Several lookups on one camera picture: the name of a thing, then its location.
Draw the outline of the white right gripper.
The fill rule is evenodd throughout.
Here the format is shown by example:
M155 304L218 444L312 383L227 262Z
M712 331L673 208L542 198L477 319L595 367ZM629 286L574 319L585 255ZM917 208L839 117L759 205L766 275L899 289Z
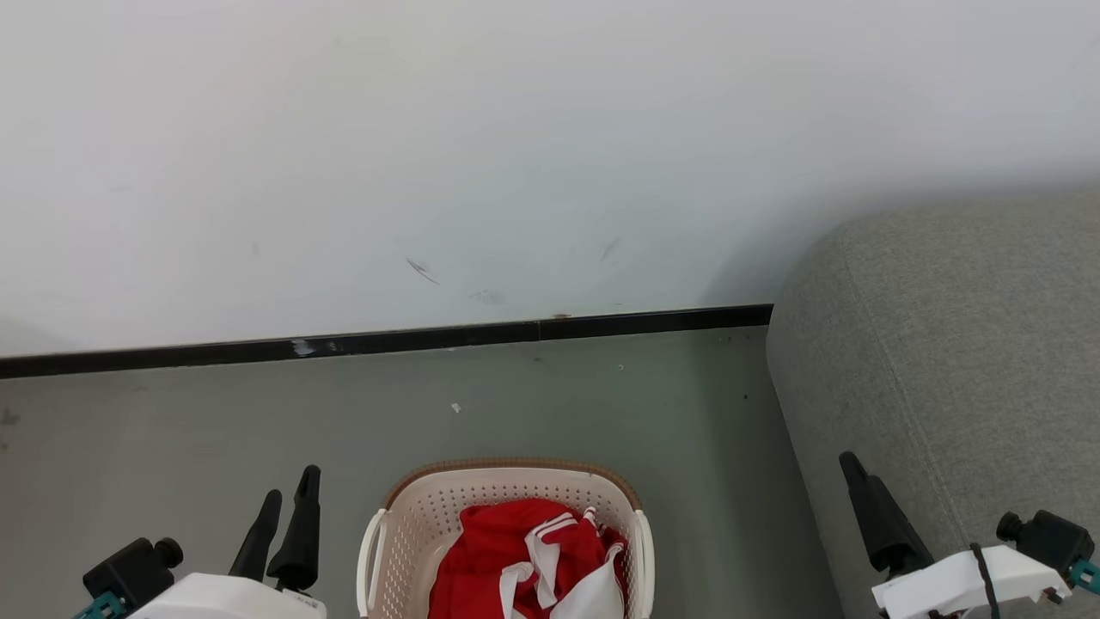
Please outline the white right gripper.
M900 576L871 588L877 608L889 618L950 616L982 606L1000 609L1019 599L1040 603L1048 594L1072 596L1059 573L1005 545L980 546L934 563L879 475L869 474L853 451L842 453L838 463L870 565Z

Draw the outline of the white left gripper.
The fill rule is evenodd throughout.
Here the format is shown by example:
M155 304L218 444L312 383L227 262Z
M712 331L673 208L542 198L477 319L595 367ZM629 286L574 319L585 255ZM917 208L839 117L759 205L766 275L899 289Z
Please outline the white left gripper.
M320 477L318 466L302 471L292 496L290 523L268 568L270 548L278 533L282 510L277 489L266 494L228 575L189 573L129 617L326 618L324 603L297 594L314 587L318 579ZM266 575L276 581L276 589L260 583Z

